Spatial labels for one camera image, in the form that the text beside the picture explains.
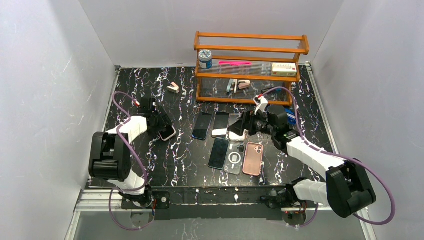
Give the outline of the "clear magsafe phone case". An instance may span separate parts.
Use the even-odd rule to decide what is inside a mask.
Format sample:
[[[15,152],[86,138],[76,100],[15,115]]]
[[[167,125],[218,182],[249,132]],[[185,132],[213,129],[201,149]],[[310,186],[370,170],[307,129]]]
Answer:
[[[229,116],[228,137],[233,142],[244,142],[249,125],[248,113],[232,113]]]

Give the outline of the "clear grey phone case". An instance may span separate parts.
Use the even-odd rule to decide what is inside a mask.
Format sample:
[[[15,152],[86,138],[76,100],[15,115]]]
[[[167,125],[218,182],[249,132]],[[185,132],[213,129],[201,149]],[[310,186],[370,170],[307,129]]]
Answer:
[[[240,142],[230,142],[225,157],[224,172],[232,175],[240,175],[245,156],[245,145]]]

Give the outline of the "phone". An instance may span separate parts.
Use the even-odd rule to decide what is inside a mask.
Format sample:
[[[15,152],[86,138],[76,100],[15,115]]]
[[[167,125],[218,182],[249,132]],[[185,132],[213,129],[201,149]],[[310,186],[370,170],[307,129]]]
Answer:
[[[196,122],[192,130],[192,137],[198,140],[205,140],[212,122],[213,115],[206,112],[197,114]]]
[[[213,138],[226,138],[229,126],[229,117],[230,114],[228,112],[216,112],[211,134]]]
[[[166,142],[176,135],[176,129],[173,124],[166,126],[158,132],[159,138]]]
[[[223,138],[216,138],[210,153],[208,167],[222,170],[226,161],[229,141]]]

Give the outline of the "pink phone case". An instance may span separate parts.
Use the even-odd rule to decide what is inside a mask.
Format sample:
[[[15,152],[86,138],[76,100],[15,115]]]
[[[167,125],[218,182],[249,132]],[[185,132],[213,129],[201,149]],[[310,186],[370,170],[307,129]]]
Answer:
[[[250,176],[261,174],[264,147],[259,143],[248,142],[245,149],[242,172]]]

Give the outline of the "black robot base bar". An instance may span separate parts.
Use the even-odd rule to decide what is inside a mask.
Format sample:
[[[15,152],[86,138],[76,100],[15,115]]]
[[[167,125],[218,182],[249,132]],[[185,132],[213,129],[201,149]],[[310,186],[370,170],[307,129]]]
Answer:
[[[124,194],[124,210],[149,209],[157,221],[178,219],[266,219],[303,224],[312,201],[298,201],[284,186],[150,187]]]

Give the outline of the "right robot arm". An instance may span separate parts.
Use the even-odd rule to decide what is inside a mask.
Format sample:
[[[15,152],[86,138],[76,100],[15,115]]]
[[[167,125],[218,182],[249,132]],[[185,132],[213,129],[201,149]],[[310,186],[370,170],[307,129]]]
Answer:
[[[331,207],[339,217],[347,218],[377,200],[364,167],[325,154],[311,143],[306,143],[299,132],[291,128],[282,106],[270,106],[266,112],[243,112],[228,129],[239,136],[244,133],[250,136],[257,133],[269,135],[278,150],[303,162],[324,178],[323,182],[304,177],[292,181],[282,194],[276,196],[283,202],[316,202]]]

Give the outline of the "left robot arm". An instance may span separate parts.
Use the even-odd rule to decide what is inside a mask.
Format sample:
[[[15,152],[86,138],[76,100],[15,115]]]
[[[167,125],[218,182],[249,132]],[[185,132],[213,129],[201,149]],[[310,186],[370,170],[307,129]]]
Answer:
[[[106,132],[94,133],[88,165],[90,177],[113,184],[123,194],[143,195],[147,172],[144,170],[143,176],[138,176],[132,170],[131,155],[136,157],[137,154],[131,143],[145,133],[167,141],[176,131],[166,111],[159,107],[149,113],[130,116]]]

